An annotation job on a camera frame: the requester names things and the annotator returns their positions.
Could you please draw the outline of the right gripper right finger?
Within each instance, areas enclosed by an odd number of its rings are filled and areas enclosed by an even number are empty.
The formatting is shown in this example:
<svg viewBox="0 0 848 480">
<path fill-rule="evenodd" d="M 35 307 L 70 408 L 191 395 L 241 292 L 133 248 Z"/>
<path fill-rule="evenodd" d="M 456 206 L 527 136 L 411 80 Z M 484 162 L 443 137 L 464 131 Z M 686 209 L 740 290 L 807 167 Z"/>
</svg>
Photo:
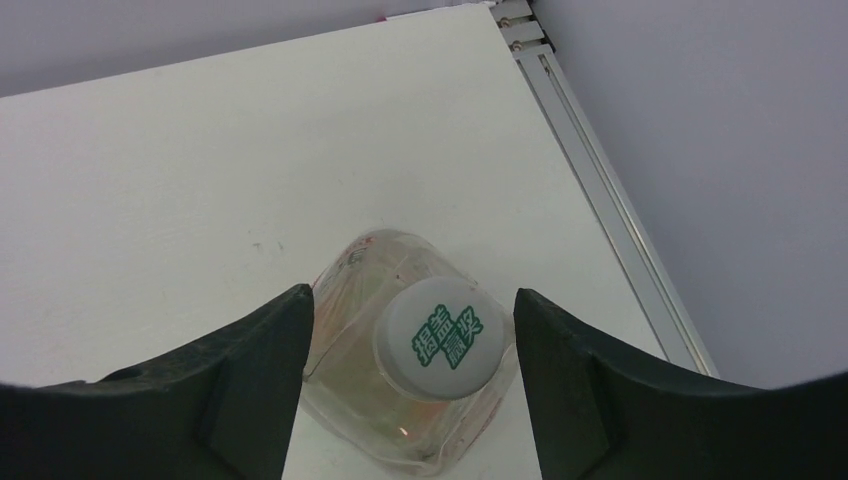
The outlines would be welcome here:
<svg viewBox="0 0 848 480">
<path fill-rule="evenodd" d="M 758 389 L 679 367 L 538 292 L 514 302 L 546 479 L 843 479 L 847 377 Z"/>
</svg>

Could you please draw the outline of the green orange label bottle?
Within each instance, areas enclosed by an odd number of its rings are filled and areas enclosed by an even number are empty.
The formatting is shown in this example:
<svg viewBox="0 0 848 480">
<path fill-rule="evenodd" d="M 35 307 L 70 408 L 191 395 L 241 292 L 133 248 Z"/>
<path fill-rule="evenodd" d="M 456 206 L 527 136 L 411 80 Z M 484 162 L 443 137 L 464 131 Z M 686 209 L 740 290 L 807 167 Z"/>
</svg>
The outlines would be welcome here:
<svg viewBox="0 0 848 480">
<path fill-rule="evenodd" d="M 353 240 L 313 283 L 314 329 L 301 393 L 303 408 L 329 431 L 389 469 L 425 477 L 464 456 L 519 368 L 514 327 L 501 369 L 466 398 L 420 401 L 387 382 L 375 361 L 375 323 L 393 297 L 436 276 L 479 285 L 418 235 L 381 228 Z"/>
</svg>

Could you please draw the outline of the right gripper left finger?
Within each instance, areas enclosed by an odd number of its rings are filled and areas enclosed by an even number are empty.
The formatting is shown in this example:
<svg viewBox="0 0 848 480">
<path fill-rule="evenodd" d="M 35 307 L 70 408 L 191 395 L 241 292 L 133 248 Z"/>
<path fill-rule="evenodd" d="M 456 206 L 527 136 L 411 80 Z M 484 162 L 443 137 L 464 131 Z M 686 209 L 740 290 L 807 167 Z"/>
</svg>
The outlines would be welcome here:
<svg viewBox="0 0 848 480">
<path fill-rule="evenodd" d="M 278 479 L 314 320 L 298 284 L 97 382 L 1 388 L 5 479 Z"/>
</svg>

